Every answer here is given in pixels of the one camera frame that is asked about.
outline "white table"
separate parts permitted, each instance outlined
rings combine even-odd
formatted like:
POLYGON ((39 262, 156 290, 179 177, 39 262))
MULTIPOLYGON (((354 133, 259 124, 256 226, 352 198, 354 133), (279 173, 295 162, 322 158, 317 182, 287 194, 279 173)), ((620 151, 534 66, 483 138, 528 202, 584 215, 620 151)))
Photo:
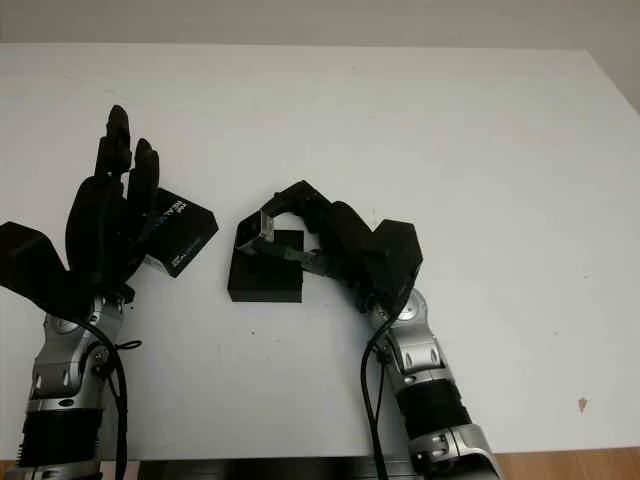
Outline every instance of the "white table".
MULTIPOLYGON (((160 152, 161 184, 221 226, 179 279, 131 281, 133 458, 370 452, 370 330, 339 287, 305 275, 288 305, 226 291, 237 222, 303 178, 371 225, 415 223, 416 286, 496 451, 640 444, 640 118, 586 53, 3 45, 0 219, 63 252, 114 103, 160 152)), ((0 458, 42 318, 0 293, 0 458)), ((396 410, 387 396, 381 429, 402 453, 396 410)))

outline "wire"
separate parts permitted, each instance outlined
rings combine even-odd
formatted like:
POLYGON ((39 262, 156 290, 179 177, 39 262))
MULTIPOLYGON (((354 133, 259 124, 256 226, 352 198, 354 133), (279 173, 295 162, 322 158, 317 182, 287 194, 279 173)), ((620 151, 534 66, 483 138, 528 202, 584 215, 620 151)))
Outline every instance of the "wire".
POLYGON ((385 367, 380 362, 380 384, 378 386, 378 400, 376 401, 376 428, 378 426, 378 420, 380 419, 380 407, 382 406, 382 390, 384 389, 384 371, 385 367))
POLYGON ((378 435, 378 425, 376 422, 376 415, 373 412, 371 406, 371 398, 369 396, 369 387, 367 386, 367 364, 371 352, 378 349, 378 340, 391 328, 393 322, 395 322, 396 316, 389 316, 373 336, 367 342, 367 346, 362 353, 362 361, 360 362, 360 387, 362 388, 362 398, 364 400, 364 407, 367 412, 367 420, 369 422, 369 431, 371 432, 371 443, 373 444, 373 459, 376 464, 376 472, 380 480, 389 480, 387 474, 387 467, 384 464, 384 455, 382 454, 382 446, 380 444, 380 436, 378 435))
MULTIPOLYGON (((109 340, 109 337, 107 337, 102 332, 102 330, 100 330, 95 325, 92 325, 91 323, 78 318, 67 318, 65 320, 78 325, 79 327, 82 327, 90 332, 94 337, 98 339, 98 342, 102 344, 109 353, 109 362, 113 365, 113 369, 116 373, 116 379, 118 380, 118 395, 115 394, 113 381, 110 380, 109 382, 109 386, 112 389, 112 393, 114 394, 116 409, 118 411, 115 477, 116 480, 123 480, 127 468, 127 380, 125 377, 122 360, 120 359, 120 354, 118 353, 118 347, 116 347, 116 345, 114 345, 111 340, 109 340)), ((139 342, 139 344, 136 344, 137 346, 140 346, 142 344, 142 342, 140 342, 139 340, 134 340, 133 342, 126 342, 125 344, 123 344, 125 345, 125 347, 120 347, 121 349, 136 348, 130 346, 130 344, 134 342, 139 342)))

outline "robotic hand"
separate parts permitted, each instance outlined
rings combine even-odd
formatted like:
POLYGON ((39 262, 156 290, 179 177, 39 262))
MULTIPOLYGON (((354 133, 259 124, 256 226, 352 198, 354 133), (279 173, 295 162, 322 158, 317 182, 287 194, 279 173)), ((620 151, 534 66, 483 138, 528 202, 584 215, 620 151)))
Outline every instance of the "robotic hand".
POLYGON ((7 480, 102 478, 96 446, 105 381, 118 411, 116 478, 124 476, 127 387, 118 350, 141 343, 113 343, 135 293, 126 282, 147 255, 177 276, 218 229, 210 211, 158 188, 149 142, 138 142, 134 159, 130 170, 129 120, 114 106, 94 174, 80 185, 67 221, 69 270, 41 232, 0 226, 0 285, 46 312, 18 468, 7 480))
POLYGON ((442 349, 427 323, 427 304, 413 289, 422 254, 412 224, 383 220, 371 231, 349 205, 329 202, 305 181, 275 194, 238 225, 236 250, 299 262, 306 271, 346 283, 375 333, 365 348, 360 378, 378 477, 387 478, 367 388, 372 352, 384 359, 409 436, 414 469, 427 478, 502 479, 479 426, 473 424, 442 349), (273 218, 290 212, 317 233, 321 250, 274 243, 273 218))

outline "small black box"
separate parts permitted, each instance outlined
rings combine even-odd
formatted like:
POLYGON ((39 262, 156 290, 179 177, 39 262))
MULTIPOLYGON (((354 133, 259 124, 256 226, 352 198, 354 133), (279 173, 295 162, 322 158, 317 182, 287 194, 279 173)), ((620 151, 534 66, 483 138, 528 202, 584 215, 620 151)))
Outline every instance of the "small black box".
MULTIPOLYGON (((274 243, 303 250, 304 232, 275 230, 274 243)), ((234 249, 227 289, 234 302, 300 303, 302 267, 298 262, 234 249)))
POLYGON ((163 188, 155 208, 160 216, 147 244, 147 263, 177 277, 218 231, 213 213, 163 188))

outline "black rubber grip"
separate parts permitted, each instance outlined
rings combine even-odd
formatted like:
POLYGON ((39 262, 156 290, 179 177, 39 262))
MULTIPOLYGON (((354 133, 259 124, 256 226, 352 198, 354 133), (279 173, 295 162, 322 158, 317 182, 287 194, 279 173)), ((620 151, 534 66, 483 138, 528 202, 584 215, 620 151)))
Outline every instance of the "black rubber grip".
POLYGON ((412 385, 401 390, 397 400, 410 439, 471 423, 458 388, 449 380, 412 385))
POLYGON ((83 462, 95 457, 102 410, 27 412, 19 467, 83 462))

